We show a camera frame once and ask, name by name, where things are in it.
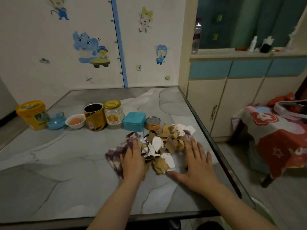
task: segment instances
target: cabinet handle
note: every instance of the cabinet handle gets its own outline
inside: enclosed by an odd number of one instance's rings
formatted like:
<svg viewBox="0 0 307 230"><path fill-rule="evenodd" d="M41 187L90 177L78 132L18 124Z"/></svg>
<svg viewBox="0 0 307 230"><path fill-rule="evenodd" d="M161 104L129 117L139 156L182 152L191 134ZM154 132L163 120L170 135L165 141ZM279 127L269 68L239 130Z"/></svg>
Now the cabinet handle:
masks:
<svg viewBox="0 0 307 230"><path fill-rule="evenodd" d="M215 105L212 109L212 113L211 113L211 117L210 117L210 121L214 119L214 115L216 113L216 108L217 108L217 105Z"/></svg>

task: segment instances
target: forearm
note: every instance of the forearm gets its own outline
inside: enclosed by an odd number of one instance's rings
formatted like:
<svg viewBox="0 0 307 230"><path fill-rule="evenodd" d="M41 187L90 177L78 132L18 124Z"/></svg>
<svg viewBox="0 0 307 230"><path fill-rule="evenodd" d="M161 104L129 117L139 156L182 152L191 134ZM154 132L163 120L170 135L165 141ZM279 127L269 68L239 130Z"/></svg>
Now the forearm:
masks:
<svg viewBox="0 0 307 230"><path fill-rule="evenodd" d="M217 184L212 187L214 192L204 194L205 197L218 210L221 216L235 230L244 229L277 229L264 217L259 215L242 200L236 197L227 187Z"/></svg>
<svg viewBox="0 0 307 230"><path fill-rule="evenodd" d="M138 181L123 182L99 210L88 230L124 230L139 186Z"/></svg>

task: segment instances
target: white bowl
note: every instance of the white bowl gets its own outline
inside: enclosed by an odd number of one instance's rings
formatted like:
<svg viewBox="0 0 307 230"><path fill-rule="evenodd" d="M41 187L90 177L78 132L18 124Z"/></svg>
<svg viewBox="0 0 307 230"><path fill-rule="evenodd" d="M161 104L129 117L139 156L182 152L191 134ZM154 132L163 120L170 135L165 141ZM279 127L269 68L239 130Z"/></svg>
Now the white bowl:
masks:
<svg viewBox="0 0 307 230"><path fill-rule="evenodd" d="M73 118L79 118L82 120L81 123L75 124L75 125L70 125L69 122L73 119ZM84 126L85 123L85 116L84 114L76 114L76 115L72 115L69 118L67 118L67 120L65 121L65 124L68 125L69 127L73 128L73 129L79 129L81 127Z"/></svg>

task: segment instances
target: orange ball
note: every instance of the orange ball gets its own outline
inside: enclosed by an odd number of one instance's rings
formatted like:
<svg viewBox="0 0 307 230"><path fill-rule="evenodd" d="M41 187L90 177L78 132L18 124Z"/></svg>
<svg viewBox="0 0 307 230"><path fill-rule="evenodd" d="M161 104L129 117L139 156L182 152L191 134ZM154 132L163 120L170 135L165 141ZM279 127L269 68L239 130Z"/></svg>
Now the orange ball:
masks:
<svg viewBox="0 0 307 230"><path fill-rule="evenodd" d="M69 125L76 125L78 123L81 123L82 120L79 119L79 118L73 118L70 122L69 122Z"/></svg>

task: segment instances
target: yellow plastic container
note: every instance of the yellow plastic container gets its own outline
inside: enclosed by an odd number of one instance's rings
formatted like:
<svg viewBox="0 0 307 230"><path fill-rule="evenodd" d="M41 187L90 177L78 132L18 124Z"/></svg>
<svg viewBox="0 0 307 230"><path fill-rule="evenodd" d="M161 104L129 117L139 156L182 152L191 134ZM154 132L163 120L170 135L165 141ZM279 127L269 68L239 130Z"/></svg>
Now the yellow plastic container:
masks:
<svg viewBox="0 0 307 230"><path fill-rule="evenodd" d="M21 104L17 107L16 113L35 131L48 127L46 121L48 121L49 116L42 101L30 101Z"/></svg>

